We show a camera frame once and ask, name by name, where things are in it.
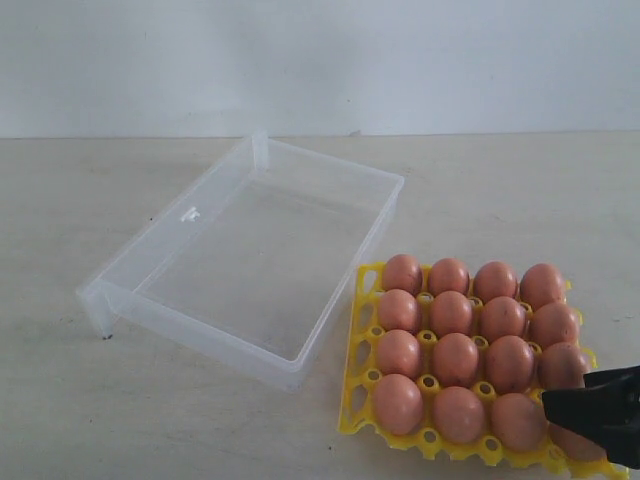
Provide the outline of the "brown egg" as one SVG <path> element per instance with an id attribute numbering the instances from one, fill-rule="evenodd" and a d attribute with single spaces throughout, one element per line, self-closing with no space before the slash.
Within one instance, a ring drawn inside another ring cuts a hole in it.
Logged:
<path id="1" fill-rule="evenodd" d="M 416 379 L 422 372 L 422 351 L 418 340 L 409 332 L 390 330 L 382 335 L 376 347 L 376 367 L 382 374 L 401 374 Z"/>
<path id="2" fill-rule="evenodd" d="M 457 258 L 443 258 L 435 262 L 427 277 L 427 291 L 438 296 L 446 291 L 456 291 L 466 295 L 470 286 L 469 270 Z"/>
<path id="3" fill-rule="evenodd" d="M 447 334 L 432 350 L 431 368 L 441 386 L 471 387 L 479 368 L 478 347 L 462 333 Z"/>
<path id="4" fill-rule="evenodd" d="M 586 356 L 568 342 L 551 345 L 538 362 L 538 377 L 545 390 L 583 388 L 583 376 L 589 370 Z"/>
<path id="5" fill-rule="evenodd" d="M 502 261 L 484 264 L 474 277 L 473 293 L 483 303 L 502 296 L 515 298 L 517 290 L 518 278 L 515 270 Z"/>
<path id="6" fill-rule="evenodd" d="M 566 301 L 566 280 L 560 270 L 549 263 L 530 267 L 520 282 L 520 298 L 533 311 L 554 302 Z"/>
<path id="7" fill-rule="evenodd" d="M 491 409 L 493 434 L 508 449 L 526 453 L 539 448 L 548 422 L 542 407 L 521 393 L 498 397 Z"/>
<path id="8" fill-rule="evenodd" d="M 530 339 L 542 350 L 557 343 L 575 344 L 580 326 L 578 310 L 561 301 L 552 302 L 533 313 L 529 324 Z"/>
<path id="9" fill-rule="evenodd" d="M 551 423 L 549 435 L 566 456 L 574 461 L 593 462 L 606 457 L 606 451 L 589 439 Z"/>
<path id="10" fill-rule="evenodd" d="M 470 335 L 473 310 L 469 299 L 457 291 L 445 291 L 430 306 L 429 328 L 438 338 L 450 333 Z"/>
<path id="11" fill-rule="evenodd" d="M 498 338 L 485 354 L 487 381 L 499 395 L 525 392 L 532 382 L 534 365 L 532 348 L 514 335 Z"/>
<path id="12" fill-rule="evenodd" d="M 404 253 L 391 257 L 381 274 L 381 287 L 385 291 L 399 289 L 416 296 L 421 292 L 422 282 L 423 272 L 418 259 Z"/>
<path id="13" fill-rule="evenodd" d="M 421 329 L 422 312 L 417 299 L 401 289 L 386 291 L 377 307 L 378 322 L 386 330 L 400 329 L 416 334 Z"/>
<path id="14" fill-rule="evenodd" d="M 493 298 L 480 313 L 479 332 L 489 343 L 504 336 L 522 337 L 525 329 L 525 309 L 514 298 Z"/>
<path id="15" fill-rule="evenodd" d="M 407 435 L 422 421 L 424 402 L 415 382 L 401 374 L 383 376 L 372 394 L 375 420 L 393 435 Z"/>

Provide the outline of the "brown egg back top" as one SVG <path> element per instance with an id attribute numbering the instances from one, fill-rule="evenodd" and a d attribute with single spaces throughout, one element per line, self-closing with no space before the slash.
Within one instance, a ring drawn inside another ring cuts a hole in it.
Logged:
<path id="1" fill-rule="evenodd" d="M 508 449 L 526 453 L 539 448 L 548 422 L 542 407 L 521 393 L 498 397 L 491 409 L 493 434 Z"/>

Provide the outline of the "brown egg corner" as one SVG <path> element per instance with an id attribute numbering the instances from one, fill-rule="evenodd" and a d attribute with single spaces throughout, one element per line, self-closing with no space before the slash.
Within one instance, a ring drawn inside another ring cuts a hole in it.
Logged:
<path id="1" fill-rule="evenodd" d="M 448 442 L 470 444 L 485 428 L 484 406 L 471 390 L 447 387 L 433 400 L 432 416 L 436 430 Z"/>

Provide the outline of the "yellow plastic egg tray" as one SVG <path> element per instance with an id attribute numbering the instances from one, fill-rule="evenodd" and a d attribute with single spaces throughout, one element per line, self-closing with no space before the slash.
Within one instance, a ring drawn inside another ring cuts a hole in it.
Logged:
<path id="1" fill-rule="evenodd" d="M 376 262 L 361 265 L 357 270 L 338 422 L 340 433 L 355 434 L 370 426 L 388 447 L 402 451 L 415 449 L 427 460 L 445 455 L 452 461 L 479 458 L 489 467 L 505 464 L 511 468 L 525 469 L 541 465 L 553 474 L 568 472 L 574 478 L 596 475 L 607 479 L 630 477 L 629 468 L 606 459 L 592 462 L 572 460 L 550 438 L 545 438 L 540 448 L 528 453 L 518 453 L 504 447 L 492 435 L 490 427 L 486 427 L 480 438 L 471 444 L 456 445 L 445 440 L 435 428 L 430 412 L 432 400 L 441 390 L 441 385 L 430 372 L 430 354 L 439 339 L 427 328 L 417 334 L 424 361 L 421 375 L 416 380 L 416 388 L 423 395 L 425 407 L 422 421 L 406 435 L 395 435 L 380 426 L 374 415 L 372 397 L 376 384 L 383 377 L 377 368 L 376 353 L 378 343 L 386 333 L 378 321 L 378 303 L 384 293 L 380 280 L 384 266 L 383 262 Z"/>

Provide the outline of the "clear plastic box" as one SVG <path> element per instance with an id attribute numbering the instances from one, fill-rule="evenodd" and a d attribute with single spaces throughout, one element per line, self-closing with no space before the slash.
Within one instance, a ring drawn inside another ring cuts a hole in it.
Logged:
<path id="1" fill-rule="evenodd" d="M 124 319 L 292 391 L 395 213 L 398 174 L 256 132 L 78 289 L 102 338 Z"/>

